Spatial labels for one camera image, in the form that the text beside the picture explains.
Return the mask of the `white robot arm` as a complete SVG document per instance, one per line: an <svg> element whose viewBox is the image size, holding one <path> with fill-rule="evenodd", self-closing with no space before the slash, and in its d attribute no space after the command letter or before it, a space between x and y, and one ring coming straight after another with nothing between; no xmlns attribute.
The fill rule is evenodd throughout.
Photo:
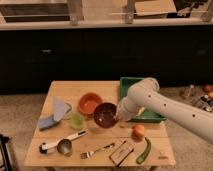
<svg viewBox="0 0 213 171"><path fill-rule="evenodd" d="M167 98L159 93L159 89L158 81L152 77L131 85L117 106L120 119L128 121L145 107L213 144L213 114Z"/></svg>

